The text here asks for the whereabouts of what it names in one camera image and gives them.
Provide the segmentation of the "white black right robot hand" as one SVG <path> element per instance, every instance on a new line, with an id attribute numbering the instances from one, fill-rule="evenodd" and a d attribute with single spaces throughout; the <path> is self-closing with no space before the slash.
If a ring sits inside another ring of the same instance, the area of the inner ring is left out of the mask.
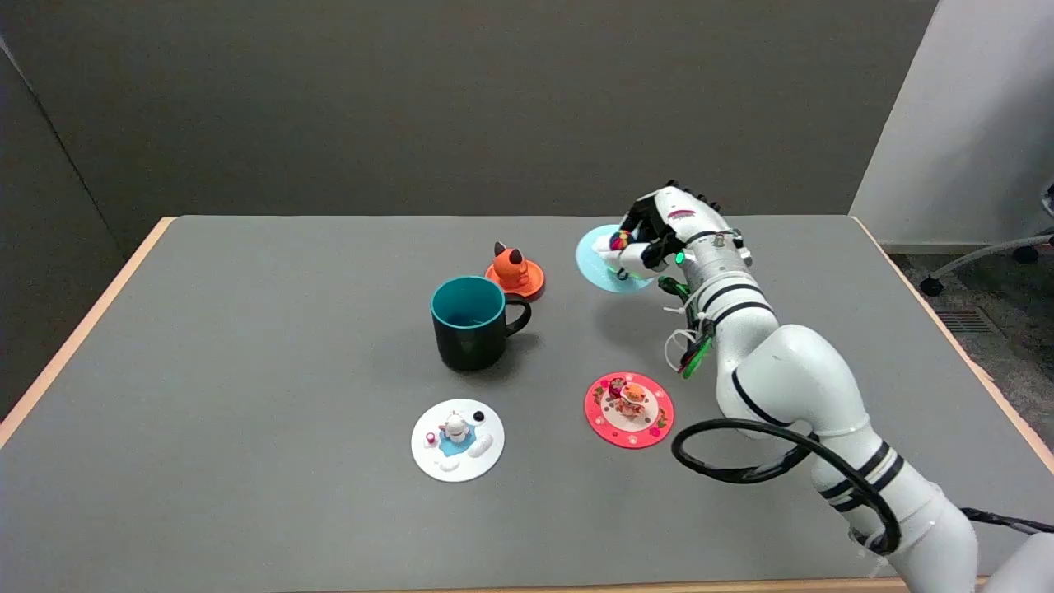
<path id="1" fill-rule="evenodd" d="M 671 180 L 635 200 L 617 231 L 596 241 L 596 253 L 621 277 L 651 278 L 667 266 L 680 265 L 690 253 L 699 253 L 716 239 L 741 248 L 734 229 L 713 203 Z"/>

